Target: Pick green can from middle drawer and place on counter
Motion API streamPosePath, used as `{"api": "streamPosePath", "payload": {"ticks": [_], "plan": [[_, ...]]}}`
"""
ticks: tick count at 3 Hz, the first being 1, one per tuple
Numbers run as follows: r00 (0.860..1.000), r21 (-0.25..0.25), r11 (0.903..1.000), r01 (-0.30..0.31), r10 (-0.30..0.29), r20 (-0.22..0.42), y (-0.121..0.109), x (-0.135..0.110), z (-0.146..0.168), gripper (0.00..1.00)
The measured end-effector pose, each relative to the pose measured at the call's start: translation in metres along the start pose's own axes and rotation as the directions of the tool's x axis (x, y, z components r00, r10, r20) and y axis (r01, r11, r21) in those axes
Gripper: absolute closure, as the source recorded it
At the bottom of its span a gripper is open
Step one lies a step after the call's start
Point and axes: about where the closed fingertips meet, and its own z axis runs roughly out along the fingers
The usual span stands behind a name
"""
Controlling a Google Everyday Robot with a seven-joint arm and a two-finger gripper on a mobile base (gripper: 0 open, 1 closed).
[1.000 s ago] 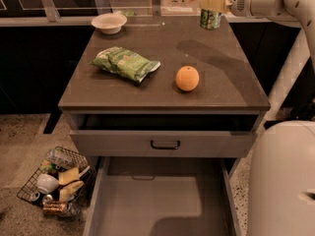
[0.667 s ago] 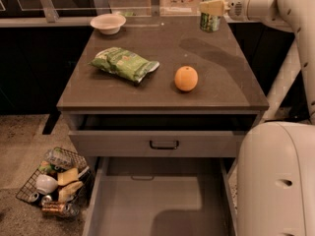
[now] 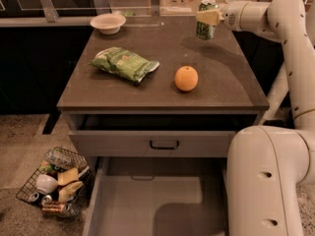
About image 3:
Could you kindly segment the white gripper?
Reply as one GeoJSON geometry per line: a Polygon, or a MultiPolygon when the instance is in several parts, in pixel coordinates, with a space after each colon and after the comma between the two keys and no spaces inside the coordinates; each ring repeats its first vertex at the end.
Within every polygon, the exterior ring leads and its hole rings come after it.
{"type": "Polygon", "coordinates": [[[217,26],[222,21],[227,29],[241,31],[240,19],[244,5],[244,1],[219,4],[219,9],[198,12],[196,20],[210,26],[217,26]]]}

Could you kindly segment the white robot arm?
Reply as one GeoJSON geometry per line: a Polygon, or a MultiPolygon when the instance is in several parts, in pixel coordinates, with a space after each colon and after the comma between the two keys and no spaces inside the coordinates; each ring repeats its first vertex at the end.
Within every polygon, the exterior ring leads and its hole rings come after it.
{"type": "Polygon", "coordinates": [[[235,1],[201,11],[196,20],[250,31],[282,45],[284,92],[294,127],[251,126],[227,154],[229,236],[304,236],[296,185],[314,182],[314,9],[302,0],[235,1]]]}

